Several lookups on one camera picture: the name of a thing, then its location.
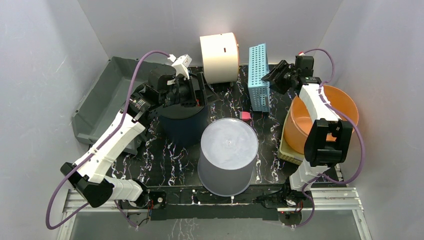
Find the dark blue bucket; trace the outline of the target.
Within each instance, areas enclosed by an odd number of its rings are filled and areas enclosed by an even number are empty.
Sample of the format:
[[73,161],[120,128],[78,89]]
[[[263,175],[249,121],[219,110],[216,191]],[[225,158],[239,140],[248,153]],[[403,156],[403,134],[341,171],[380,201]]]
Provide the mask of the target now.
[[180,104],[159,111],[159,122],[166,136],[179,147],[198,144],[208,126],[207,106],[183,107]]

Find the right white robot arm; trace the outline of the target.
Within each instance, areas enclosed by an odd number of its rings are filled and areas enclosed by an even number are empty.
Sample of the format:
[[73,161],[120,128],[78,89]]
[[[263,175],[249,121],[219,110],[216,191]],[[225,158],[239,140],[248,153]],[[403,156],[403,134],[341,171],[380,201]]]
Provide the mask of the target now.
[[328,169],[346,160],[353,125],[331,109],[321,79],[313,76],[314,58],[297,55],[294,63],[281,60],[262,80],[280,94],[292,89],[304,103],[312,125],[304,144],[304,160],[289,177],[290,188],[282,192],[282,202],[295,207],[302,199],[300,191]]

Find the grey plastic bin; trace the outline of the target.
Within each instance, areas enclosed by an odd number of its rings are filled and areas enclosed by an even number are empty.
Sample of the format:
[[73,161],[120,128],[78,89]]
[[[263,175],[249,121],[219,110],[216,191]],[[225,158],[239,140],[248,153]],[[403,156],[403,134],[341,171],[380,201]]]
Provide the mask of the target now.
[[72,129],[79,143],[93,145],[124,105],[138,61],[112,57],[91,85],[72,115]]

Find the light grey plastic bucket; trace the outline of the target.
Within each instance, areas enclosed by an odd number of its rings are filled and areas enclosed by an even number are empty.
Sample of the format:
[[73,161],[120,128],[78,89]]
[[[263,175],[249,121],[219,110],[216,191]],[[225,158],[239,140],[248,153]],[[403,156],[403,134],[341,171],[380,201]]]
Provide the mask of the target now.
[[245,191],[254,176],[259,149],[256,132],[236,118],[209,124],[200,140],[197,173],[202,185],[221,197]]

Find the orange plastic bucket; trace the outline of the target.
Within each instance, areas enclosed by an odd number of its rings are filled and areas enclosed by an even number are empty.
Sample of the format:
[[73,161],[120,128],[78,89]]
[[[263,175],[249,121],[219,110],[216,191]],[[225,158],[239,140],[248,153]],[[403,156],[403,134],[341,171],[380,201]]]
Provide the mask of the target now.
[[[351,97],[334,86],[324,85],[323,90],[330,105],[348,116],[357,125],[359,112]],[[305,142],[312,125],[313,121],[304,102],[298,96],[295,96],[284,122],[283,130],[283,137],[293,150],[300,154],[304,153]]]

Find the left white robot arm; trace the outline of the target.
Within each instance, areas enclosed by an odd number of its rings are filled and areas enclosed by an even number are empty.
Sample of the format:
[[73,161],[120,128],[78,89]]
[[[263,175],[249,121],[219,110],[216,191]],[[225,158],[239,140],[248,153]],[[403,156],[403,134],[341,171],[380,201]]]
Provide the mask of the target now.
[[150,202],[150,190],[136,179],[117,179],[106,174],[127,145],[145,132],[160,110],[171,106],[203,107],[218,99],[203,72],[155,73],[156,84],[142,83],[131,93],[114,120],[81,158],[60,168],[71,186],[93,208],[107,201],[128,201],[136,208]]

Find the light blue plastic basket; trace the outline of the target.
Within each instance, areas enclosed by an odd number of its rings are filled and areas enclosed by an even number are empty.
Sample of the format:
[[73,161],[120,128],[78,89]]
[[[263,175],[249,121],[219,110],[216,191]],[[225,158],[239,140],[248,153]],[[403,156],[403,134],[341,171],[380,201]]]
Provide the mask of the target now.
[[270,72],[266,44],[250,47],[248,60],[247,83],[252,110],[268,113],[270,111],[270,83],[262,80]]

